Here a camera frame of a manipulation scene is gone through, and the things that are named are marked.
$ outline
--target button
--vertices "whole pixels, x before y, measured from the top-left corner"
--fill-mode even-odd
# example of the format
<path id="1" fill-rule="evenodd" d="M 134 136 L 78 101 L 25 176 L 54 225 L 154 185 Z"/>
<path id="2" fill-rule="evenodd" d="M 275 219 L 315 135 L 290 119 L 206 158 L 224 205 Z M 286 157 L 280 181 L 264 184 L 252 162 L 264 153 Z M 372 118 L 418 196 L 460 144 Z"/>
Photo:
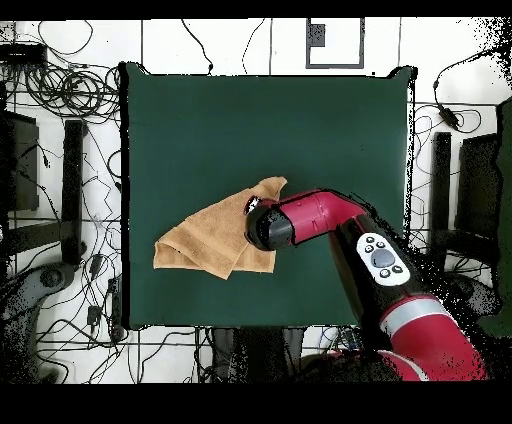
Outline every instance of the button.
<path id="1" fill-rule="evenodd" d="M 371 261 L 375 268 L 386 268 L 395 263 L 395 257 L 387 249 L 378 249 L 372 253 Z"/>

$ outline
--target white tile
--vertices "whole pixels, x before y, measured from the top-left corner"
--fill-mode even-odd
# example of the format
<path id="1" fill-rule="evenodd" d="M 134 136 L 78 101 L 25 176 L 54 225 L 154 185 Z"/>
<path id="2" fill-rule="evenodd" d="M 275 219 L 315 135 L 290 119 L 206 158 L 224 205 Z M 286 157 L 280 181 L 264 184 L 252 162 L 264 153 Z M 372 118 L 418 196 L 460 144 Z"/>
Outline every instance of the white tile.
<path id="1" fill-rule="evenodd" d="M 117 66 L 121 61 L 140 61 L 141 21 L 89 21 L 93 35 L 89 44 L 79 53 L 63 55 L 75 63 L 96 64 L 106 67 Z M 39 21 L 25 21 L 24 33 L 20 40 L 37 41 Z M 90 29 L 82 20 L 44 21 L 41 25 L 44 41 L 53 49 L 70 53 L 78 50 L 87 41 Z M 54 56 L 49 53 L 53 62 Z"/>
<path id="2" fill-rule="evenodd" d="M 302 340 L 302 356 L 317 353 L 316 349 L 320 346 L 323 327 L 308 327 L 304 332 Z"/>
<path id="3" fill-rule="evenodd" d="M 185 19 L 203 44 L 214 67 L 212 75 L 244 75 L 242 57 L 252 32 L 263 18 Z M 244 64 L 250 75 L 268 74 L 270 18 L 259 27 Z M 153 74 L 206 74 L 208 61 L 179 19 L 144 21 L 144 67 Z"/>
<path id="4" fill-rule="evenodd" d="M 434 101 L 432 85 L 445 67 L 488 48 L 478 31 L 469 18 L 402 18 L 400 65 L 418 68 L 417 101 Z M 497 104 L 512 90 L 496 57 L 482 57 L 444 72 L 437 95 L 441 103 Z"/>
<path id="5" fill-rule="evenodd" d="M 306 18 L 274 18 L 272 75 L 388 76 L 398 65 L 399 23 L 399 18 L 365 19 L 364 69 L 306 69 Z"/>

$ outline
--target cloth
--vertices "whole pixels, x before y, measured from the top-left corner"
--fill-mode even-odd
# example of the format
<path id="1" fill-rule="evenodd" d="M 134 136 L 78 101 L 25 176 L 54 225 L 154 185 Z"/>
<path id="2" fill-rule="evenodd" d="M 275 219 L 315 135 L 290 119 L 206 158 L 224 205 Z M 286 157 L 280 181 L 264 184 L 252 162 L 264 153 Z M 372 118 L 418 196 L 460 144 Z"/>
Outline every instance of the cloth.
<path id="1" fill-rule="evenodd" d="M 153 268 L 204 270 L 225 280 L 233 270 L 273 272 L 276 253 L 245 239 L 244 208 L 251 196 L 278 200 L 286 183 L 267 178 L 189 216 L 155 243 Z"/>

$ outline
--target green tabletop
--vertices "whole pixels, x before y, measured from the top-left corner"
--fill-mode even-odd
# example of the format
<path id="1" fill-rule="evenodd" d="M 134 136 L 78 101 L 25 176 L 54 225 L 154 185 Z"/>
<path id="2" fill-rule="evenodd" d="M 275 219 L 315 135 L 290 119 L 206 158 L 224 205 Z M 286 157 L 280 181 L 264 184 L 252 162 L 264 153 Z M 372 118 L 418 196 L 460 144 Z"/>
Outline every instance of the green tabletop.
<path id="1" fill-rule="evenodd" d="M 279 251 L 273 274 L 233 272 L 227 281 L 154 270 L 154 243 L 188 215 L 271 176 L 288 180 L 283 197 L 315 187 L 354 192 L 400 231 L 413 68 L 388 78 L 147 75 L 136 64 L 126 71 L 122 313 L 130 326 L 355 323 L 327 237 Z"/>

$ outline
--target cable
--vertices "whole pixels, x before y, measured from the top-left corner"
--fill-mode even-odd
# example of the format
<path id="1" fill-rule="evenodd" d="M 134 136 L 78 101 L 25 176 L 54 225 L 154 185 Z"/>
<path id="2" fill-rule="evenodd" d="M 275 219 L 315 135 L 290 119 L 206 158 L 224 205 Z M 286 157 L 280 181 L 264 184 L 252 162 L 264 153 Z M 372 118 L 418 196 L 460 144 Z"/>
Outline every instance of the cable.
<path id="1" fill-rule="evenodd" d="M 106 166 L 107 166 L 107 171 L 109 172 L 109 174 L 110 174 L 110 175 L 112 175 L 113 177 L 116 177 L 116 178 L 121 178 L 121 175 L 116 175 L 116 174 L 114 174 L 114 173 L 112 172 L 112 168 L 110 167 L 110 161 L 111 161 L 111 160 L 112 160 L 112 158 L 113 158 L 115 155 L 117 155 L 118 153 L 121 153 L 121 149 L 116 150 L 114 153 L 112 153 L 112 154 L 109 156 L 109 158 L 108 158 L 108 160 L 107 160 L 107 164 L 106 164 Z"/>
<path id="2" fill-rule="evenodd" d="M 506 43 L 504 45 L 501 45 L 501 46 L 498 46 L 498 47 L 493 47 L 491 49 L 487 49 L 487 50 L 483 50 L 483 51 L 480 51 L 478 53 L 475 53 L 469 57 L 467 57 L 466 59 L 463 59 L 463 60 L 459 60 L 458 62 L 455 62 L 451 65 L 448 65 L 447 67 L 445 67 L 444 69 L 441 70 L 441 72 L 439 72 L 439 74 L 437 75 L 437 78 L 436 80 L 434 81 L 434 84 L 432 85 L 433 89 L 434 89 L 434 99 L 435 99 L 435 102 L 436 102 L 436 107 L 439 109 L 439 115 L 443 118 L 443 120 L 446 122 L 446 124 L 448 126 L 450 126 L 452 129 L 454 129 L 455 131 L 458 131 L 460 133 L 463 133 L 463 134 L 470 134 L 471 132 L 473 131 L 463 131 L 460 129 L 460 124 L 458 122 L 458 119 L 456 117 L 456 113 L 454 113 L 452 110 L 450 110 L 449 108 L 445 108 L 441 103 L 439 103 L 439 100 L 437 99 L 437 89 L 439 87 L 439 79 L 441 78 L 441 75 L 457 66 L 457 65 L 461 65 L 463 63 L 469 63 L 469 62 L 473 62 L 481 57 L 484 57 L 484 56 L 489 56 L 491 54 L 494 54 L 494 53 L 498 53 L 500 51 L 503 51 L 503 52 L 506 52 L 507 49 L 510 50 L 510 47 L 511 47 L 511 44 L 512 44 L 512 41 L 509 42 L 509 43 Z M 481 115 L 480 115 L 480 112 L 478 111 L 474 111 L 476 112 L 479 117 L 480 117 L 480 122 L 481 122 Z"/>
<path id="3" fill-rule="evenodd" d="M 148 356 L 146 359 L 144 359 L 142 361 L 142 365 L 141 365 L 141 375 L 140 375 L 140 380 L 139 380 L 139 383 L 142 383 L 142 379 L 144 378 L 144 364 L 149 361 L 150 359 L 152 359 L 153 357 L 155 357 L 158 352 L 160 352 L 162 350 L 162 348 L 164 347 L 164 343 L 167 341 L 167 338 L 170 337 L 170 336 L 190 336 L 194 334 L 194 331 L 191 331 L 189 333 L 182 333 L 182 332 L 179 332 L 179 331 L 174 331 L 174 332 L 171 332 L 171 333 L 167 333 L 167 335 L 164 337 L 164 339 L 162 340 L 162 343 L 160 344 L 160 346 L 158 347 L 158 349 L 153 353 L 151 354 L 150 356 Z"/>
<path id="4" fill-rule="evenodd" d="M 254 29 L 254 31 L 252 32 L 251 36 L 249 37 L 249 41 L 247 42 L 247 46 L 245 46 L 245 51 L 244 51 L 244 54 L 242 55 L 242 66 L 244 67 L 245 75 L 247 75 L 247 69 L 245 69 L 245 63 L 244 63 L 245 54 L 247 53 L 247 49 L 249 48 L 249 44 L 251 44 L 251 40 L 252 40 L 252 37 L 253 37 L 254 33 L 256 31 L 258 31 L 258 28 L 263 25 L 263 22 L 265 22 L 266 19 L 267 18 L 263 18 L 261 23 Z"/>
<path id="5" fill-rule="evenodd" d="M 204 51 L 204 46 L 203 46 L 203 43 L 201 43 L 199 41 L 199 39 L 194 35 L 192 34 L 192 31 L 190 31 L 190 29 L 188 28 L 188 26 L 185 24 L 185 21 L 183 19 L 181 19 L 181 23 L 183 24 L 183 27 L 187 30 L 187 32 L 190 34 L 190 36 L 196 40 L 197 44 L 199 44 L 199 46 L 201 47 L 201 50 L 203 50 L 203 56 L 204 58 L 210 63 L 208 65 L 208 73 L 206 75 L 211 75 L 212 74 L 212 69 L 213 69 L 213 63 L 210 59 L 208 59 L 208 56 L 206 56 L 206 52 Z"/>
<path id="6" fill-rule="evenodd" d="M 61 222 L 60 222 L 59 215 L 57 214 L 57 211 L 55 210 L 55 207 L 53 206 L 52 199 L 50 199 L 50 196 L 48 196 L 48 193 L 46 192 L 46 188 L 44 188 L 43 186 L 39 185 L 37 182 L 35 182 L 32 178 L 30 178 L 24 172 L 22 172 L 22 171 L 20 171 L 18 169 L 16 170 L 16 172 L 18 172 L 23 178 L 27 179 L 32 184 L 36 185 L 44 193 L 44 195 L 48 199 L 48 202 L 50 203 L 50 207 L 52 208 L 52 212 L 55 215 L 55 220 L 59 223 L 59 227 L 61 227 Z"/>
<path id="7" fill-rule="evenodd" d="M 62 380 L 61 384 L 64 384 L 69 376 L 69 368 L 67 365 L 61 364 L 60 362 L 52 361 L 51 359 L 43 358 L 41 355 L 36 354 L 37 358 L 39 358 L 43 362 L 48 362 L 49 364 L 58 365 L 59 367 L 62 367 L 66 370 L 66 375 L 64 376 L 64 379 Z"/>
<path id="8" fill-rule="evenodd" d="M 30 260 L 30 262 L 27 264 L 27 266 L 25 266 L 21 271 L 18 271 L 18 273 L 14 276 L 12 276 L 10 279 L 8 279 L 7 281 L 10 281 L 10 280 L 13 280 L 13 279 L 16 279 L 17 277 L 19 277 L 21 274 L 23 274 L 25 271 L 27 271 L 31 266 L 32 266 L 32 263 L 34 262 L 34 260 L 41 254 L 41 253 L 44 253 L 50 249 L 53 249 L 54 247 L 57 247 L 60 245 L 60 241 L 55 243 L 55 244 L 52 244 L 51 246 L 48 246 L 46 248 L 44 248 L 43 250 L 37 252 L 33 257 L 32 259 Z"/>
<path id="9" fill-rule="evenodd" d="M 39 22 L 39 25 L 37 26 L 37 33 L 39 35 L 39 38 L 43 41 L 43 43 L 46 45 L 46 47 L 48 47 L 48 49 L 53 53 L 53 54 L 59 54 L 59 55 L 62 55 L 62 56 L 71 56 L 71 55 L 74 55 L 74 54 L 77 54 L 77 53 L 80 53 L 83 49 L 85 49 L 88 45 L 89 45 L 89 42 L 91 41 L 91 38 L 94 34 L 94 28 L 92 27 L 92 25 L 86 21 L 85 19 L 83 20 L 87 26 L 89 27 L 89 30 L 90 30 L 90 33 L 89 33 L 89 38 L 87 38 L 87 41 L 84 43 L 84 45 L 82 47 L 80 47 L 78 50 L 75 50 L 74 52 L 69 52 L 69 53 L 64 53 L 64 52 L 61 52 L 59 50 L 57 50 L 56 48 L 54 47 L 50 47 L 48 45 L 48 43 L 45 41 L 45 39 L 43 38 L 43 35 L 41 34 L 41 27 L 43 25 L 43 22 L 47 22 L 47 21 L 40 21 Z"/>

